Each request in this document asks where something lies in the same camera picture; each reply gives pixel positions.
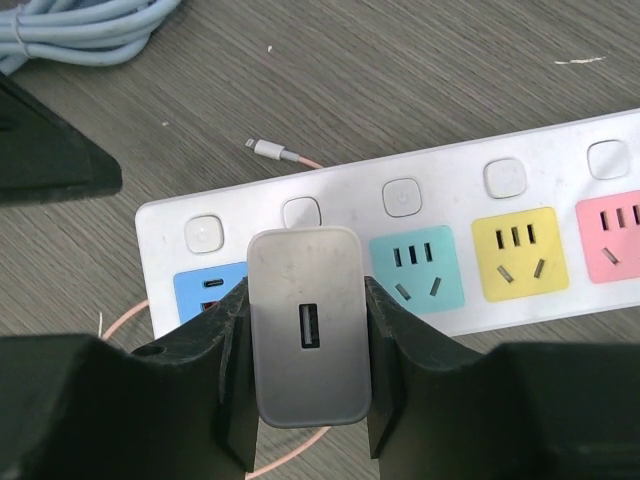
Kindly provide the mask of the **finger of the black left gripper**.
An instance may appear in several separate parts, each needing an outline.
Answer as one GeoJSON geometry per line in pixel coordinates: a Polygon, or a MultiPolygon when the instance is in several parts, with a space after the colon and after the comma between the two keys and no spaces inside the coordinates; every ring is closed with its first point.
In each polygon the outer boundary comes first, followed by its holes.
{"type": "Polygon", "coordinates": [[[10,78],[1,77],[1,204],[115,195],[119,163],[10,78]]]}

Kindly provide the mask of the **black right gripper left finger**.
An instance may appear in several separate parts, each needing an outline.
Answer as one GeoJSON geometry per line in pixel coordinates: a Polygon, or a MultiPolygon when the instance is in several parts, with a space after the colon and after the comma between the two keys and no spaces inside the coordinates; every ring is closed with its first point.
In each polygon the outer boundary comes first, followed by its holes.
{"type": "Polygon", "coordinates": [[[245,283],[129,353],[88,334],[1,341],[5,479],[241,479],[257,427],[245,283]]]}

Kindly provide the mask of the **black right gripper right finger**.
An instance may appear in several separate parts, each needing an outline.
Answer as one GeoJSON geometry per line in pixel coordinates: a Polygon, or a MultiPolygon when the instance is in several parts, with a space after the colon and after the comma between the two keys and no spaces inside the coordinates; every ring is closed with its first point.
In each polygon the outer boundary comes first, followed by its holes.
{"type": "Polygon", "coordinates": [[[384,479],[635,479],[635,344],[463,346],[365,281],[384,479]]]}

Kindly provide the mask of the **white charger block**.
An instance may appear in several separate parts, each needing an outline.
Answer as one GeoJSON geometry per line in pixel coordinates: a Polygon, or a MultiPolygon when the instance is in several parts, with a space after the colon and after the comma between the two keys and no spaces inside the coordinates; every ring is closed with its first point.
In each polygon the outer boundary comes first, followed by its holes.
{"type": "Polygon", "coordinates": [[[362,420],[372,387],[358,237],[339,226],[265,231],[247,264],[262,420],[280,429],[362,420]]]}

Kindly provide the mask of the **white power strip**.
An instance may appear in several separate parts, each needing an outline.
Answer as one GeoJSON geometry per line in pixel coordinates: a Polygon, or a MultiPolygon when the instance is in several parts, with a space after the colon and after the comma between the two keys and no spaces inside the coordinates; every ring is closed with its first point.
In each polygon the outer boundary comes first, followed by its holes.
{"type": "Polygon", "coordinates": [[[156,336],[181,325],[176,274],[284,227],[351,229],[366,274],[449,335],[635,307],[639,114],[154,201],[135,225],[156,336]]]}

